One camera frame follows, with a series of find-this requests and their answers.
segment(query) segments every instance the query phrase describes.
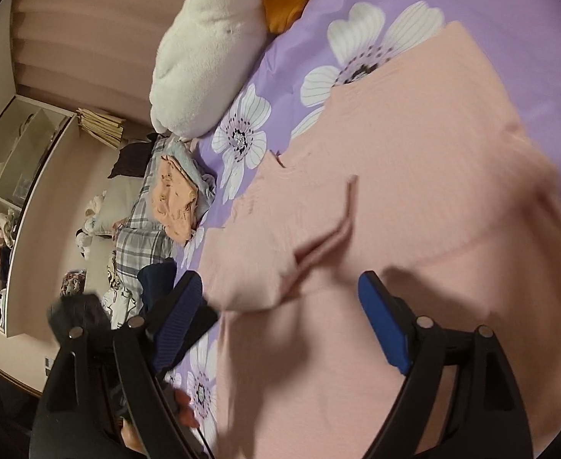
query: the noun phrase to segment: metal screw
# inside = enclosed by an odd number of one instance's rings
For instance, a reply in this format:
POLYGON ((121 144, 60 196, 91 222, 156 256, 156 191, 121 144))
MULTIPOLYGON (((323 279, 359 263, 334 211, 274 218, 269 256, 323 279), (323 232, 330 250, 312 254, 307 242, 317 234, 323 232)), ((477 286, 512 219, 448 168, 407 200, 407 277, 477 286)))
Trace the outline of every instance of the metal screw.
POLYGON ((485 337, 486 339, 489 339, 493 336, 493 330, 490 327, 485 326, 484 324, 478 327, 478 333, 480 334, 480 336, 485 337))
POLYGON ((427 316, 419 316, 416 319, 416 323, 421 328, 425 328, 426 330, 430 329, 434 325, 434 321, 432 320, 432 318, 427 316))
POLYGON ((68 331, 68 336, 73 340, 77 339, 81 335, 83 335, 83 328, 81 328, 80 326, 75 326, 74 328, 70 329, 70 331, 68 331))
POLYGON ((145 323, 145 319, 142 316, 134 316, 129 319, 127 325, 130 328, 140 328, 145 323))

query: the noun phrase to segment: beige wall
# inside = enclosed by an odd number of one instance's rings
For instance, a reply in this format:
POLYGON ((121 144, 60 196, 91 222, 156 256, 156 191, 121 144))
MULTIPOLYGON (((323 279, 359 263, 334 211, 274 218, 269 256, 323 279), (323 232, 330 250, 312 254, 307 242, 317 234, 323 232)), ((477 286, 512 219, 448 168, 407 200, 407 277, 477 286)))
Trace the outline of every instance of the beige wall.
POLYGON ((39 391, 46 381, 44 358, 55 358, 58 350, 46 311, 59 296, 64 273, 85 267, 74 235, 85 220, 83 211, 87 202, 106 187, 117 154, 81 133, 66 157, 64 170, 57 171, 46 211, 35 218, 41 223, 41 231, 37 251, 33 250, 31 255, 29 280, 36 282, 38 288, 36 294, 31 293, 20 302, 24 334, 7 339, 0 333, 0 369, 39 391))

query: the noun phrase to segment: bed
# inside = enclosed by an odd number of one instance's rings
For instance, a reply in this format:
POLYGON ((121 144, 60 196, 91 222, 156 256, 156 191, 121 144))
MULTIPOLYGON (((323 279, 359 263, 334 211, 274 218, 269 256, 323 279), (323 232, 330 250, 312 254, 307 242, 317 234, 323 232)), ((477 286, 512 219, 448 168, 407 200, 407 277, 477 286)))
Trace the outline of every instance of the bed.
MULTIPOLYGON (((284 153, 292 139, 315 124, 333 84, 358 81, 452 21, 465 26, 493 63, 528 135, 558 167, 561 193, 561 0, 311 0, 302 18, 266 50, 239 95, 255 94, 264 110, 258 110, 263 123, 258 121, 265 135, 245 137, 247 150, 254 156, 265 150, 284 153), (374 16, 370 27, 352 25, 361 11, 374 16), (329 32, 332 22, 337 32, 329 32), (371 38, 381 43, 377 60, 362 58, 371 38)), ((248 108, 237 107, 248 115, 248 108)), ((223 227, 232 200, 257 172, 224 167, 226 158, 213 137, 211 132, 200 140, 198 156, 217 174, 217 198, 194 238, 176 250, 177 278, 187 269, 198 270, 207 230, 223 227)), ((211 444, 216 440, 218 335, 217 324, 166 377, 192 396, 211 444)))

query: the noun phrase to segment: plaid pillow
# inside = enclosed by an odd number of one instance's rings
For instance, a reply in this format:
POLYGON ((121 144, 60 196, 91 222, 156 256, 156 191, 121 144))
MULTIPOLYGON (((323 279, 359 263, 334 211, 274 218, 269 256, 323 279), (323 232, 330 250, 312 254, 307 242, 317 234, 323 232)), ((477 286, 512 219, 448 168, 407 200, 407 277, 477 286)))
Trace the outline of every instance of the plaid pillow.
POLYGON ((127 228, 132 228, 133 230, 159 230, 163 231, 163 225, 157 221, 150 220, 147 215, 147 206, 149 205, 149 190, 154 187, 157 180, 157 164, 159 157, 165 150, 169 138, 159 136, 157 141, 153 145, 153 150, 151 151, 151 159, 147 166, 147 171, 145 172, 145 178, 142 182, 142 188, 138 195, 138 199, 132 208, 132 213, 127 219, 125 226, 127 228))
POLYGON ((170 257, 172 245, 173 241, 164 231, 124 226, 117 232, 117 276, 136 301, 142 296, 138 272, 170 257))

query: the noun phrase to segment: pink curtain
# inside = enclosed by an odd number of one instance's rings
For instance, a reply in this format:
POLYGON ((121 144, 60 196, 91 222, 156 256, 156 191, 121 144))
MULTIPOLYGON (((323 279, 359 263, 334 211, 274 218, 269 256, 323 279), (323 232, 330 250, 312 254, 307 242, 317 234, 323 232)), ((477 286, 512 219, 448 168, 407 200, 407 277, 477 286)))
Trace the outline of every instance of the pink curtain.
POLYGON ((184 0, 14 0, 19 94, 150 127, 157 45, 184 0))

